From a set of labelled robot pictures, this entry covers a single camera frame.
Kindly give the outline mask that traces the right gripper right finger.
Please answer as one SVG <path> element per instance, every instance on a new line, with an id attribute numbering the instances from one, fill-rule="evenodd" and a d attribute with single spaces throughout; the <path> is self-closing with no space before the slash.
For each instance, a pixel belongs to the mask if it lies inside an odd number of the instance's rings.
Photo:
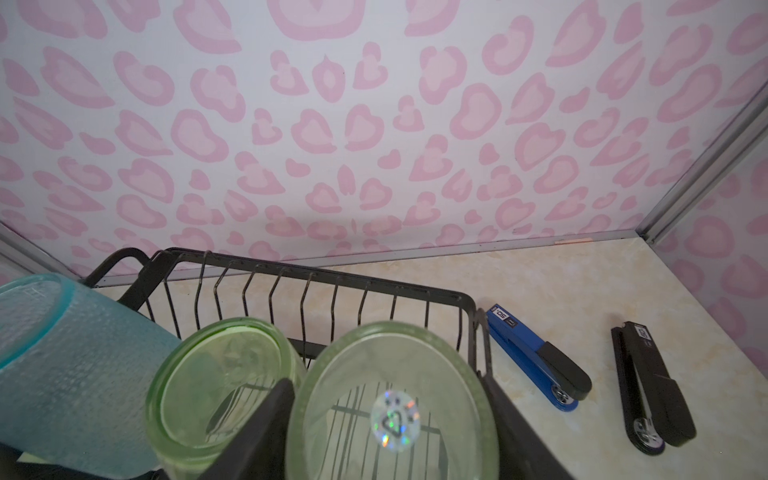
<path id="1" fill-rule="evenodd" d="M 572 479 L 491 375 L 481 383 L 489 399 L 499 445 L 500 479 Z"/>

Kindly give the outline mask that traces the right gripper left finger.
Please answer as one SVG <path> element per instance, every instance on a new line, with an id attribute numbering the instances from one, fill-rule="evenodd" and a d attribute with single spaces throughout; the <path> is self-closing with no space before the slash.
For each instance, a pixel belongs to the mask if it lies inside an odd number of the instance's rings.
<path id="1" fill-rule="evenodd" d="M 293 382 L 287 378 L 279 380 L 200 479 L 284 479 L 287 430 L 294 400 Z"/>

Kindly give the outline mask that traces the light green transparent cup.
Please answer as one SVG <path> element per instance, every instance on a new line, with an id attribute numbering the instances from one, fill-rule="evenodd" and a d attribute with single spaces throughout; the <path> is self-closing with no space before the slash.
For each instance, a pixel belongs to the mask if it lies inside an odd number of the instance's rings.
<path id="1" fill-rule="evenodd" d="M 155 375 L 145 402 L 149 443 L 171 479 L 197 479 L 275 384 L 299 386 L 307 369 L 274 325 L 240 317 L 184 340 Z"/>

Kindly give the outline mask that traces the pale green frosted cup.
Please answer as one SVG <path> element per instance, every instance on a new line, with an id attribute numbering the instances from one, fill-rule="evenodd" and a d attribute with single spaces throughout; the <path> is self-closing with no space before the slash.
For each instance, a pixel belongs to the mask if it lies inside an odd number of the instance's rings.
<path id="1" fill-rule="evenodd" d="M 495 479 L 492 409 L 439 336 L 368 324 L 312 363 L 291 410 L 285 468 L 289 479 Z"/>

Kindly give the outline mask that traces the teal textured plastic cup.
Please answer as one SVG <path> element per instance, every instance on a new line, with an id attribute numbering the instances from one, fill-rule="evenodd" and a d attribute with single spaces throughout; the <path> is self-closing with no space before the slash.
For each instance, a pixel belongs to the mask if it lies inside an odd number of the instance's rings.
<path id="1" fill-rule="evenodd" d="M 59 274 L 1 288 L 1 441 L 109 479 L 156 468 L 145 399 L 179 339 Z"/>

